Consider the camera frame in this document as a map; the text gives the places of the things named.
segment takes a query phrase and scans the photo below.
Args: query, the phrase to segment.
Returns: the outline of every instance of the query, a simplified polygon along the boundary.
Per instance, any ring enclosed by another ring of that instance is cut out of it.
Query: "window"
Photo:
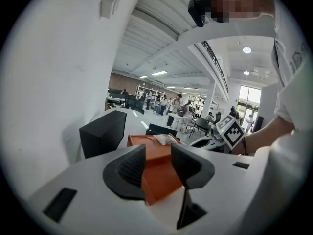
[[[247,103],[249,95],[249,87],[240,86],[239,102]]]
[[[261,90],[249,88],[248,104],[260,106]]]
[[[244,129],[248,128],[246,120],[249,120],[249,115],[251,114],[254,122],[258,114],[260,106],[261,90],[248,87],[240,86],[239,100],[237,105],[237,111],[239,116],[243,119],[240,122]]]

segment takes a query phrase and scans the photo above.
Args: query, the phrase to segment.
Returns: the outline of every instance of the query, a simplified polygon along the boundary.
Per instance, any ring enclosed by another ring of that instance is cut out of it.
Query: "brown wall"
[[[117,75],[114,73],[111,73],[111,77],[110,77],[110,81],[109,81],[109,88],[121,89],[121,90],[126,89],[129,94],[135,95],[137,84],[140,84],[141,86],[143,86],[143,83],[145,83],[145,85],[147,85],[147,89],[153,88],[155,90],[157,88],[161,92],[165,92],[165,95],[167,96],[168,99],[169,98],[173,99],[174,97],[177,96],[177,93],[175,93],[175,92],[165,90],[159,86],[149,84],[143,80],[137,80],[134,78],[121,76],[121,75]]]

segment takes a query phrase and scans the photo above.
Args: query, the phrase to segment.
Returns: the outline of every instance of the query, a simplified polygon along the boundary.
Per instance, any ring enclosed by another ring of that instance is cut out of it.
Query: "railing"
[[[204,48],[206,48],[207,52],[209,53],[210,57],[212,58],[212,60],[213,60],[213,62],[214,62],[214,64],[215,64],[216,68],[219,70],[220,76],[221,76],[221,78],[222,78],[222,81],[223,81],[223,83],[225,84],[226,90],[227,90],[227,92],[228,92],[228,86],[227,86],[227,83],[226,83],[226,80],[225,80],[225,77],[224,77],[224,73],[223,73],[223,71],[222,71],[222,68],[221,68],[221,66],[220,66],[220,64],[219,64],[219,61],[217,60],[217,58],[216,58],[216,56],[215,56],[213,50],[211,49],[211,47],[210,47],[210,45],[208,44],[207,41],[203,41],[203,42],[201,42],[201,43],[202,43],[202,45],[204,46]]]

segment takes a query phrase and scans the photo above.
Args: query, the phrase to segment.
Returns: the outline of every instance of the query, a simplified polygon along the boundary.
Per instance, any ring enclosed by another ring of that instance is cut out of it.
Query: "wall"
[[[277,99],[277,83],[268,85],[261,89],[261,99],[258,116],[264,117],[262,127],[265,127],[274,119],[274,110]]]
[[[121,89],[121,90],[126,89],[129,94],[135,95],[136,86],[138,84],[143,86],[143,83],[145,83],[145,86],[147,85],[147,89],[153,88],[154,90],[156,90],[156,88],[157,88],[159,91],[165,92],[165,95],[168,99],[169,98],[173,99],[178,94],[178,93],[166,90],[164,88],[161,88],[160,86],[156,86],[156,85],[147,83],[144,80],[138,80],[138,79],[134,79],[134,78],[130,78],[127,76],[122,76],[122,75],[118,75],[118,74],[114,74],[114,73],[111,73],[109,88]]]
[[[0,57],[1,162],[27,199],[75,162],[79,128],[104,110],[118,45],[138,0],[33,0]]]

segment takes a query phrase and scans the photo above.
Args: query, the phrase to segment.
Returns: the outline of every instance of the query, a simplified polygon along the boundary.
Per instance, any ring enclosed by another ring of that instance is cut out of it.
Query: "white shelving unit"
[[[165,92],[161,92],[159,90],[154,90],[154,89],[150,89],[144,86],[141,86],[140,84],[137,85],[136,87],[136,99],[139,100],[139,92],[142,91],[143,89],[145,89],[146,91],[152,91],[152,98],[151,98],[151,105],[155,105],[157,102],[157,93],[160,93],[161,99],[160,99],[160,103],[163,100],[163,97],[165,95]],[[147,104],[147,96],[148,94],[146,93],[146,98],[145,98],[145,103]]]

